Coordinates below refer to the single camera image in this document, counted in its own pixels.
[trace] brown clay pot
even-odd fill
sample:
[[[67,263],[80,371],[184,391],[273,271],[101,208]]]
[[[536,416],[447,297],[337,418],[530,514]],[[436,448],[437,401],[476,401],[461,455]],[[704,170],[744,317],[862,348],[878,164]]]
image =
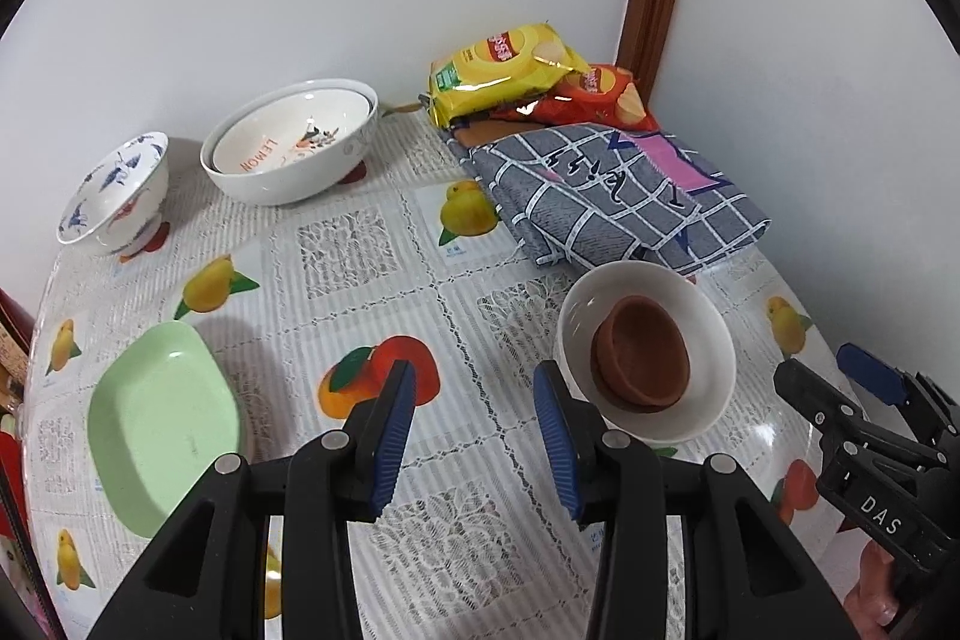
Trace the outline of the brown clay pot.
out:
[[[690,381],[680,329],[646,296],[626,296],[613,305],[593,336],[590,354],[600,390],[621,407],[643,413],[677,403]]]

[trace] potato chip bag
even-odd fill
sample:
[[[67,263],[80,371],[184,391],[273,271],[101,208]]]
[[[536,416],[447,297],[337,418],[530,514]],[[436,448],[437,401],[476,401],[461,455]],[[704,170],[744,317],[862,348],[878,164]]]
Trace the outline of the potato chip bag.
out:
[[[546,94],[501,105],[490,116],[500,121],[598,122],[624,131],[659,131],[656,119],[643,106],[632,73],[613,64],[590,64],[585,73],[568,74]]]
[[[431,64],[430,116],[446,128],[453,118],[546,91],[588,69],[549,25],[522,25]]]

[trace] folded towel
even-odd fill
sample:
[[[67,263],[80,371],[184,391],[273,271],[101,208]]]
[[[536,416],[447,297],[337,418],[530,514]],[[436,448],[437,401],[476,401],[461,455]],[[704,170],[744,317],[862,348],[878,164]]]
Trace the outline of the folded towel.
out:
[[[541,266],[642,259],[690,274],[753,244],[769,218],[674,135],[597,124],[449,148]]]

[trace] human hand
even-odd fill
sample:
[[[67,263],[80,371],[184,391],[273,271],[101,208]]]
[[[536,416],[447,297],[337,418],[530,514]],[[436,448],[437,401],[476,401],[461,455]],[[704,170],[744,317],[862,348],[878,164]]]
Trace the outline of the human hand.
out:
[[[861,640],[887,640],[887,626],[899,605],[892,592],[894,557],[871,540],[860,555],[860,580],[843,607]]]

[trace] stacked bowls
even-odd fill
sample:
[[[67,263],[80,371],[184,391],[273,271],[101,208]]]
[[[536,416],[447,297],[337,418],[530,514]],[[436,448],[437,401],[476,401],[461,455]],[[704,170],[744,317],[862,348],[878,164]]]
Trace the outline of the stacked bowls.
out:
[[[227,196],[289,204],[336,185],[370,148],[379,102],[352,79],[311,79],[233,113],[200,148],[200,165]]]

